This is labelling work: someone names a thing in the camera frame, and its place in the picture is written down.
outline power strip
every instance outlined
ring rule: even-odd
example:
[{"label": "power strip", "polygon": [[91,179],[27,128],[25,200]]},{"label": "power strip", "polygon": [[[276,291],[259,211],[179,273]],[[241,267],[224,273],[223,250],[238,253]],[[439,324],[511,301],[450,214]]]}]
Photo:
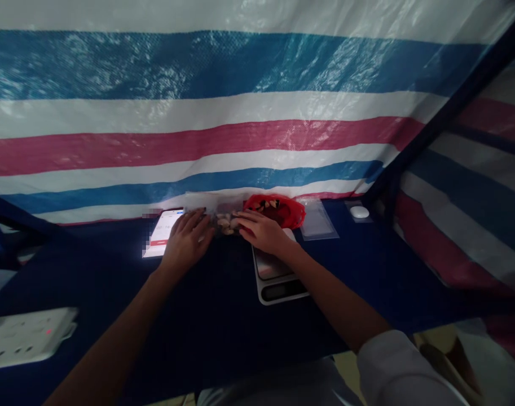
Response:
[{"label": "power strip", "polygon": [[0,368],[42,361],[69,338],[78,309],[53,310],[0,317]]}]

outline white sleeve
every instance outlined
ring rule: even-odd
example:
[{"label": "white sleeve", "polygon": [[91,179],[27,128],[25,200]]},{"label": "white sleeve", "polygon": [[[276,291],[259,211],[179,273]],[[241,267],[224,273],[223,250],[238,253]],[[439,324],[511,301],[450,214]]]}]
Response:
[{"label": "white sleeve", "polygon": [[360,390],[369,406],[468,406],[406,335],[391,330],[359,351]]}]

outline striped tarp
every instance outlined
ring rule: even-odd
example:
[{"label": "striped tarp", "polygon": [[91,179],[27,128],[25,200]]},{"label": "striped tarp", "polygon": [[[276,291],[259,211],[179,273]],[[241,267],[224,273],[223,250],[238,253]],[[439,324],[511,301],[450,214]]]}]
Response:
[{"label": "striped tarp", "polygon": [[[458,121],[515,142],[515,63]],[[401,181],[395,228],[445,284],[515,295],[515,155],[444,133]],[[515,404],[515,315],[458,324],[485,404]]]},{"label": "striped tarp", "polygon": [[364,193],[515,2],[0,2],[0,196],[55,223],[187,191]]}]

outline dark blue tablecloth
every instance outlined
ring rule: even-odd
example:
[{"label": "dark blue tablecloth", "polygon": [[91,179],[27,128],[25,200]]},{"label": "dark blue tablecloth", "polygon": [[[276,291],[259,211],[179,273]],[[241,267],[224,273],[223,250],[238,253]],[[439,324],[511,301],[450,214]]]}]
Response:
[{"label": "dark blue tablecloth", "polygon": [[[476,300],[443,286],[379,217],[355,223],[342,201],[324,204],[340,238],[305,242],[297,231],[297,240],[396,328],[413,333],[478,313]],[[52,358],[0,369],[0,404],[40,404],[116,319],[159,263],[141,258],[154,223],[68,227],[0,292],[0,316],[80,310],[73,337]],[[151,403],[346,350],[311,298],[261,305],[250,245],[225,237],[172,292],[121,403]]]}]

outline person's left hand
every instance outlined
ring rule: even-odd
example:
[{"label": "person's left hand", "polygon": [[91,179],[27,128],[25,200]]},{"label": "person's left hand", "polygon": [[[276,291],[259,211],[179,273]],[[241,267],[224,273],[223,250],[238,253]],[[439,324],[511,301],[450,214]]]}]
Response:
[{"label": "person's left hand", "polygon": [[214,237],[210,216],[199,222],[203,212],[204,209],[189,211],[174,223],[158,272],[178,281],[203,257]]}]

